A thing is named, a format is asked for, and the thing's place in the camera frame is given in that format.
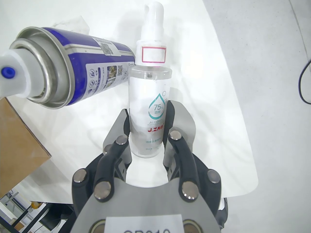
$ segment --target pump nozzle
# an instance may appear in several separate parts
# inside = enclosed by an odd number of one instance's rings
[[[145,21],[141,28],[141,40],[162,40],[163,17],[164,8],[158,1],[153,1],[145,6]]]
[[[15,94],[22,98],[34,97],[43,89],[41,67],[30,51],[14,49],[0,56],[0,97]]]

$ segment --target white tabletop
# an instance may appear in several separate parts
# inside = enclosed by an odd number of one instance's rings
[[[52,26],[81,15],[90,35],[135,49],[144,4],[152,0],[0,0],[0,51],[27,26]],[[222,196],[244,195],[258,184],[239,102],[216,32],[202,0],[156,0],[164,6],[170,99],[182,102],[196,123],[193,153],[222,178]],[[121,109],[128,107],[122,84],[80,103],[48,110],[17,97],[12,105],[52,158],[17,189],[29,200],[71,203],[73,173],[102,152],[102,143]],[[163,154],[133,156],[127,182],[150,187],[167,182]]]

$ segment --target blue spray can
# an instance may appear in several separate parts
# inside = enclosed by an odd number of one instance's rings
[[[0,57],[0,96],[58,109],[128,79],[134,54],[124,44],[80,33],[28,27]]]

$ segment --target brown cardboard box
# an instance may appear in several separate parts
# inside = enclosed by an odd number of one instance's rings
[[[9,101],[0,100],[0,198],[50,157]]]

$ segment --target bottle cap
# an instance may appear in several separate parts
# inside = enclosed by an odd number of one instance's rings
[[[35,97],[44,89],[40,64],[26,49],[8,50],[0,56],[0,72],[0,97]]]
[[[141,28],[141,40],[137,41],[135,65],[163,67],[166,46],[162,39],[164,8],[157,1],[145,6],[145,20]]]

